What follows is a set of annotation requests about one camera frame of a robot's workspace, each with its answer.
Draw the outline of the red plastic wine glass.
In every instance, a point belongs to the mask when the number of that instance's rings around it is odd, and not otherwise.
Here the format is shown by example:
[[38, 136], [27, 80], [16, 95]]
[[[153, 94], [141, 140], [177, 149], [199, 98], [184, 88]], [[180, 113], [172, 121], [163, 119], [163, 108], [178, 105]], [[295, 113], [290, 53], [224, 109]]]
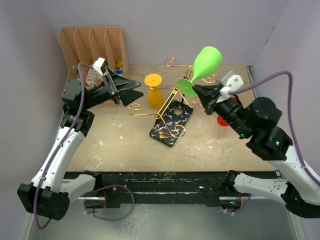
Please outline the red plastic wine glass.
[[[236, 98], [236, 96], [232, 96], [232, 99], [237, 103], [238, 99]], [[222, 126], [222, 127], [227, 127], [229, 124], [220, 116], [218, 115], [216, 118], [217, 123]]]

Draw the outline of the green plastic wine glass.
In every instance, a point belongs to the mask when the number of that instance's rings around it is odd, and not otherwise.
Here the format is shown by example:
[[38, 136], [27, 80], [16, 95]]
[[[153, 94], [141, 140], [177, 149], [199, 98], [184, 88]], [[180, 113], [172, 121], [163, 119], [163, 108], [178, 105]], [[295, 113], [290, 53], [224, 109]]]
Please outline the green plastic wine glass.
[[213, 46], [205, 46], [196, 56], [192, 65], [192, 78], [180, 78], [176, 82], [179, 91], [188, 97], [195, 97], [193, 90], [196, 79], [205, 79], [213, 74], [223, 61], [221, 52]]

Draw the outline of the yellow plastic wine glass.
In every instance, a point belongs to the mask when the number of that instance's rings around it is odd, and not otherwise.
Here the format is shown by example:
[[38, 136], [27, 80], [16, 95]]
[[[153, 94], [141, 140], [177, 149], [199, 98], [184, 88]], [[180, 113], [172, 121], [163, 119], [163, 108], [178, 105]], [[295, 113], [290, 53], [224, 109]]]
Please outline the yellow plastic wine glass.
[[151, 109], [160, 109], [164, 104], [164, 97], [161, 90], [156, 89], [162, 83], [162, 77], [157, 73], [148, 74], [144, 78], [144, 83], [148, 86], [147, 104]]

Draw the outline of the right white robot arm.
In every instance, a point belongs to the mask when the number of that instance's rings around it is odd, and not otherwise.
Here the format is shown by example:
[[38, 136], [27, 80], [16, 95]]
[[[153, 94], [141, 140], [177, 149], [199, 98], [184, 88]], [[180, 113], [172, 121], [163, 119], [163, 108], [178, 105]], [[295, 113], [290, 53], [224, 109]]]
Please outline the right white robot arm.
[[248, 139], [246, 146], [253, 154], [268, 162], [283, 179], [266, 179], [229, 170], [221, 190], [233, 196], [245, 193], [274, 200], [291, 213], [306, 219], [320, 216], [320, 188], [308, 176], [298, 160], [292, 139], [277, 126], [282, 112], [267, 97], [257, 97], [247, 107], [232, 97], [219, 101], [222, 85], [194, 85], [193, 90], [207, 115], [216, 113], [239, 135]]

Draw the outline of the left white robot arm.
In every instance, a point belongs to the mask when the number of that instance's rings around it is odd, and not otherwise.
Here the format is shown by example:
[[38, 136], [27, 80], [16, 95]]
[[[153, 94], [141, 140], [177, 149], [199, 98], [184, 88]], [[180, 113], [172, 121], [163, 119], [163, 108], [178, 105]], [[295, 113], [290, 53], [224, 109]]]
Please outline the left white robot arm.
[[35, 221], [39, 216], [59, 221], [74, 200], [86, 193], [98, 196], [103, 191], [101, 174], [88, 170], [63, 183], [67, 168], [94, 121], [95, 115], [89, 109], [109, 100], [126, 107], [144, 94], [137, 90], [141, 82], [118, 75], [108, 66], [99, 73], [102, 81], [91, 89], [85, 88], [83, 78], [65, 83], [63, 115], [55, 143], [30, 183], [22, 183], [17, 190], [22, 205]]

